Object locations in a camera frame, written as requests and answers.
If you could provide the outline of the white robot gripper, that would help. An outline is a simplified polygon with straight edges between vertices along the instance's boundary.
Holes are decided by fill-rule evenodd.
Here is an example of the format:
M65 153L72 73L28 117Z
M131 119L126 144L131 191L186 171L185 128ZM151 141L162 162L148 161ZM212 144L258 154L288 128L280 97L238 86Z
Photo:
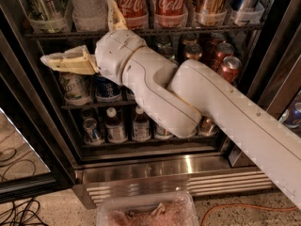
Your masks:
M106 0L106 3L110 32L97 41L95 56L85 45L81 45L64 53L42 56L41 62L53 71L61 73L93 75L99 70L103 77L121 86L121 77L127 61L137 49L146 46L147 43L134 31L127 30L126 20L115 0Z

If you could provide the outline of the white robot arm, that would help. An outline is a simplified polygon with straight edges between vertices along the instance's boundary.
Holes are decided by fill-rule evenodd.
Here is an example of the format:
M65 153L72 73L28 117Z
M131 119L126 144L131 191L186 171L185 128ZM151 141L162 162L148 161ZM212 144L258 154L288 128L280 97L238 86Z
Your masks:
M203 116L214 123L301 208L301 138L194 59L176 65L125 25L108 0L109 30L90 53L79 46L42 56L54 71L100 73L130 89L138 105L176 137L191 137Z

